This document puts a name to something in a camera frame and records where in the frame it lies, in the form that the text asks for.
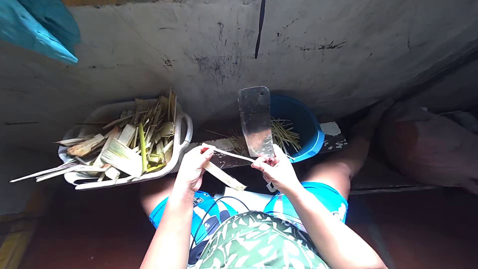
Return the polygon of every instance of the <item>cleaver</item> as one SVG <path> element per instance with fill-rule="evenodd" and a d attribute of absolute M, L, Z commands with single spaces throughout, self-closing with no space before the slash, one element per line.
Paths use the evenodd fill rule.
<path fill-rule="evenodd" d="M 271 93 L 265 86 L 245 88 L 239 91 L 239 114 L 242 133 L 251 157 L 274 158 L 271 132 Z M 269 182 L 267 188 L 275 192 Z"/>

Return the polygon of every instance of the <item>green patterned shirt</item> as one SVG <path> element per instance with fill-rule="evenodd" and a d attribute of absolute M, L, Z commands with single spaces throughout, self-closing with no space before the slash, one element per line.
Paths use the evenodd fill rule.
<path fill-rule="evenodd" d="M 309 235 L 264 212 L 249 211 L 226 220 L 213 234 L 196 269 L 328 269 Z"/>

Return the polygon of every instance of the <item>wire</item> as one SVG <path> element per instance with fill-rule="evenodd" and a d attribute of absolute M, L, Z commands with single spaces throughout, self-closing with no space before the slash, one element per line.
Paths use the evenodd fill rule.
<path fill-rule="evenodd" d="M 206 218 L 207 213 L 209 213 L 209 211 L 211 211 L 212 207 L 213 207 L 215 204 L 217 204 L 217 202 L 219 202 L 222 198 L 234 198 L 234 199 L 236 199 L 237 201 L 241 202 L 241 203 L 246 207 L 247 211 L 250 211 L 250 210 L 249 210 L 249 207 L 247 207 L 246 204 L 244 204 L 243 201 L 239 200 L 239 199 L 236 198 L 236 197 L 223 196 L 223 197 L 220 197 L 220 198 L 216 199 L 216 200 L 214 201 L 214 203 L 211 205 L 211 207 L 206 211 L 206 214 L 204 214 L 204 217 L 201 219 L 201 222 L 199 223 L 199 225 L 198 225 L 198 227 L 197 227 L 197 229 L 196 229 L 196 233 L 195 233 L 194 236 L 193 236 L 193 241 L 191 242 L 191 246 L 189 247 L 189 251 L 191 251 L 191 249 L 193 249 L 193 244 L 194 244 L 194 242 L 196 242 L 196 235 L 197 235 L 197 233 L 199 232 L 199 228 L 201 227 L 201 224 L 203 223 L 204 219 Z"/>

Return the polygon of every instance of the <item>red floor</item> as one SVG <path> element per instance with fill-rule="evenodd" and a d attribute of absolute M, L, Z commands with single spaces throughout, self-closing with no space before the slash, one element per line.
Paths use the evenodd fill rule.
<path fill-rule="evenodd" d="M 78 192 L 65 183 L 20 268 L 138 268 L 154 233 L 138 186 Z M 455 189 L 352 196 L 347 224 L 388 253 L 390 269 L 475 268 L 477 202 Z"/>

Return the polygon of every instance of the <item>blue shorts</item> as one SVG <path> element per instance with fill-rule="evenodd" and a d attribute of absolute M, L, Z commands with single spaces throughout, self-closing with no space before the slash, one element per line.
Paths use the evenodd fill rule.
<path fill-rule="evenodd" d="M 334 188 L 318 182 L 302 182 L 302 186 L 314 196 L 338 219 L 345 222 L 347 214 L 347 200 L 343 198 Z M 149 219 L 154 228 L 158 227 L 161 217 L 166 207 L 168 198 L 159 203 L 151 212 Z M 213 208 L 206 215 L 206 211 L 215 202 L 215 199 L 206 192 L 197 191 L 194 195 L 193 201 L 193 222 L 191 224 L 191 242 L 193 236 L 199 227 L 199 231 L 194 238 L 193 248 L 189 252 L 188 264 L 195 264 L 199 256 L 204 250 L 209 238 L 219 228 L 221 223 L 226 221 L 229 217 L 238 214 L 238 212 L 222 200 L 216 203 Z M 263 210 L 265 213 L 274 215 L 278 218 L 287 220 L 304 230 L 304 226 L 295 212 L 289 199 L 282 193 L 277 193 L 271 198 L 269 203 Z"/>

